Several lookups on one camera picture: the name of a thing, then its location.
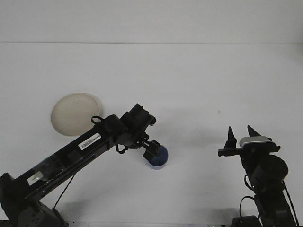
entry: wire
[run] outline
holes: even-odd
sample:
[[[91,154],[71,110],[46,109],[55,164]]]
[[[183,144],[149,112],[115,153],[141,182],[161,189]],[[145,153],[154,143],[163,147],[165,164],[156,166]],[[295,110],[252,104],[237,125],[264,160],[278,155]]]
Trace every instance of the wire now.
[[[242,206],[242,202],[244,199],[251,199],[251,200],[254,200],[254,197],[251,197],[251,196],[244,196],[242,199],[241,199],[241,202],[240,202],[240,207],[239,207],[239,214],[240,214],[240,218],[243,219],[243,216],[242,216],[242,213],[241,213],[241,206]]]
[[[296,223],[297,223],[297,226],[299,226],[298,217],[297,217],[297,214],[295,213],[294,205],[293,205],[292,199],[290,198],[290,194],[289,194],[289,192],[288,192],[288,189],[287,189],[287,187],[286,187],[286,184],[285,184],[284,181],[282,181],[282,184],[283,184],[283,186],[285,187],[285,191],[286,191],[286,194],[287,194],[287,196],[288,196],[289,203],[290,203],[290,205],[291,205],[291,207],[292,207],[292,210],[293,210],[293,213],[294,213],[294,219],[295,219],[295,221],[296,221]]]
[[[66,191],[66,189],[68,188],[68,186],[70,186],[71,181],[74,179],[75,175],[76,175],[76,174],[74,174],[74,175],[71,177],[71,179],[70,179],[70,181],[68,182],[67,186],[65,187],[65,189],[63,190],[63,192],[62,192],[62,193],[61,193],[61,195],[59,196],[59,198],[58,198],[58,200],[57,200],[56,204],[54,205],[53,209],[55,209],[55,208],[56,208],[56,206],[57,206],[57,204],[58,204],[59,200],[61,199],[61,197],[62,197],[62,196],[63,196],[63,194],[65,193],[65,191]]]
[[[248,184],[246,177],[247,177],[247,175],[244,176],[244,183],[245,183],[246,187],[248,187],[248,189],[251,189],[252,191],[254,191],[254,189]]]
[[[90,119],[90,121],[91,121],[92,123],[94,123],[94,124],[97,124],[97,123],[98,123],[98,122],[94,121],[95,118],[98,119],[99,122],[103,120],[103,118],[100,117],[100,116],[92,116],[91,119]]]

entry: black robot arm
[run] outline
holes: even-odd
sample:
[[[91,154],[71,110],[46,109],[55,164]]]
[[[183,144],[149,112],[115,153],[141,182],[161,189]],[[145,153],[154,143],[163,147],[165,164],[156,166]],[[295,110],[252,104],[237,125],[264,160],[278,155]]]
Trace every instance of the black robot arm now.
[[[255,193],[254,201],[259,211],[263,227],[295,227],[297,226],[288,202],[283,194],[283,179],[288,174],[286,163],[279,157],[271,155],[278,152],[271,138],[261,136],[248,126],[250,137],[240,140],[240,148],[236,148],[237,140],[229,127],[228,140],[224,149],[219,149],[219,156],[239,155],[246,177],[250,185],[245,184]],[[234,218],[232,227],[260,227],[255,216]]]
[[[159,156],[160,144],[148,141],[145,133],[156,122],[140,105],[126,112],[120,119],[111,115],[100,121],[64,148],[40,162],[21,176],[9,174],[0,177],[0,202],[12,227],[64,227],[67,223],[59,213],[40,203],[40,199],[75,175],[92,160],[118,145],[127,149],[144,147],[144,157]]]

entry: barcode label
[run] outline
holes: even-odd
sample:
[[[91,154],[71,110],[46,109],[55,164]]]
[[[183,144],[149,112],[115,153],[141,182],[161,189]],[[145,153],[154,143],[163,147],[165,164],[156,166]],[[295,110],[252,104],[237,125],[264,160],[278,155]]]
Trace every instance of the barcode label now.
[[[83,141],[81,144],[79,144],[79,148],[81,150],[84,150],[87,148],[89,145],[93,144],[97,140],[101,139],[101,135],[99,133],[96,133],[95,135],[89,137],[87,140]]]

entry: small blue object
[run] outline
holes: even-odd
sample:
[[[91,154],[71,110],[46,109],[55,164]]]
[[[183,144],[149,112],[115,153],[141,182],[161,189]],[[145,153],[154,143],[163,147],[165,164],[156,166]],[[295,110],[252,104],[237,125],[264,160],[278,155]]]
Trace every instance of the small blue object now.
[[[163,166],[169,158],[169,153],[164,146],[161,145],[158,152],[159,156],[155,156],[152,160],[148,161],[152,166]]]

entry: white wall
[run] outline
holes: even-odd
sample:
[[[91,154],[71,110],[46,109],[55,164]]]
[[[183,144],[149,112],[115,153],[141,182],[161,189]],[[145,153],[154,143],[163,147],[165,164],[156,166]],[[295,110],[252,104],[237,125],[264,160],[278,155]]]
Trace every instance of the white wall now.
[[[230,223],[251,193],[239,157],[217,149],[228,126],[240,139],[248,124],[281,145],[302,219],[303,45],[292,43],[303,40],[303,2],[228,3],[0,1],[0,173],[17,177],[72,141],[52,128],[51,110],[87,92],[104,116],[143,105],[158,120],[147,132],[170,159],[155,171],[142,150],[103,154],[62,197],[66,220]],[[43,202],[53,206],[63,188]],[[254,208],[243,204],[244,214]]]
[[[0,41],[303,43],[302,0],[0,1]]]

